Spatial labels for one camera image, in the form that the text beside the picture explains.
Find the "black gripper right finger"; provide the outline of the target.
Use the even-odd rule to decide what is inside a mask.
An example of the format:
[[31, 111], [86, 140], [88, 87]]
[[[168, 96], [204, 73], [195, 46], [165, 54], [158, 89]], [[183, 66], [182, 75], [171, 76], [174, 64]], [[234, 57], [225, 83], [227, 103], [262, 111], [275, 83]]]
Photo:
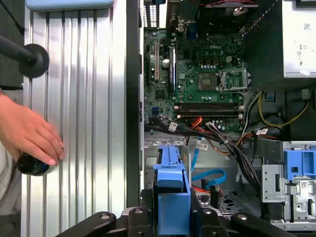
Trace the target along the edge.
[[228, 221], [215, 209], [202, 207], [194, 189], [191, 191], [190, 236], [192, 237], [292, 237], [293, 234], [275, 227], [246, 212], [238, 212]]

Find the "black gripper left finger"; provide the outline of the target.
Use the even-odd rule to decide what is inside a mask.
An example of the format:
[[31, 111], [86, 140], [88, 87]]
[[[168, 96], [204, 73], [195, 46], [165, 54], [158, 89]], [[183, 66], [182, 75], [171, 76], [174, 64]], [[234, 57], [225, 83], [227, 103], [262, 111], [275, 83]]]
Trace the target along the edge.
[[144, 189], [140, 206], [125, 209], [120, 217], [101, 211], [68, 228], [59, 237], [153, 237], [153, 192]]

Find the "person left hand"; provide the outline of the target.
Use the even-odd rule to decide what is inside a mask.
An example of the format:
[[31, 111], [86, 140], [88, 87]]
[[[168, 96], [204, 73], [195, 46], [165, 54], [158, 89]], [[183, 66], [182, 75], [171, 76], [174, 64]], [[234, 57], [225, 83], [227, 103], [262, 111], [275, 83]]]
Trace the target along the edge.
[[0, 141], [15, 161], [27, 153], [48, 164], [65, 158], [63, 141], [53, 126], [27, 107], [0, 94]]

